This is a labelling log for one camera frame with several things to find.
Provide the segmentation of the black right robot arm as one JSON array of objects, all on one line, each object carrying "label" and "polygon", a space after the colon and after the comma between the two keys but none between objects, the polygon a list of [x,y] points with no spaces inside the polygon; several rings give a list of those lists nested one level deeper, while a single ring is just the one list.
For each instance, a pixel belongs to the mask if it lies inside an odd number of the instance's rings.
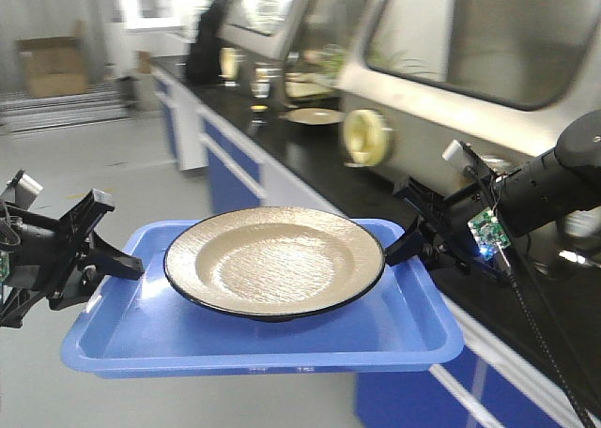
[{"label": "black right robot arm", "polygon": [[506,283],[517,262],[517,238],[600,205],[599,111],[572,122],[553,148],[508,174],[493,171],[464,142],[451,142],[442,157],[469,184],[447,197],[411,177],[396,186],[394,197],[409,203],[417,217],[385,248],[391,267],[443,253],[459,268],[477,268]]}]

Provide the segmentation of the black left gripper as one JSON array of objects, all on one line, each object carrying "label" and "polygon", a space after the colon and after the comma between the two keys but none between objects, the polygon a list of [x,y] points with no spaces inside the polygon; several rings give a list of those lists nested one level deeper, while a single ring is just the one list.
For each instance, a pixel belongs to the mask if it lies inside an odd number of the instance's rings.
[{"label": "black left gripper", "polygon": [[99,274],[138,280],[141,259],[104,241],[94,229],[115,210],[112,194],[91,189],[58,219],[21,209],[1,191],[1,326],[20,328],[43,299],[54,311],[87,301]]}]

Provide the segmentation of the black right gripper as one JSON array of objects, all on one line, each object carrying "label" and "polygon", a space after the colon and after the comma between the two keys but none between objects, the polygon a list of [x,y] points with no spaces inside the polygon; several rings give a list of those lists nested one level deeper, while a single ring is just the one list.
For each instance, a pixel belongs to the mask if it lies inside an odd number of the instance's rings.
[{"label": "black right gripper", "polygon": [[399,239],[384,249],[388,266],[417,256],[431,270],[455,268],[500,285],[509,283],[509,273],[494,257],[486,261],[478,253],[467,226],[473,218],[468,197],[448,202],[411,177],[394,186],[393,196],[409,204],[416,218]]}]

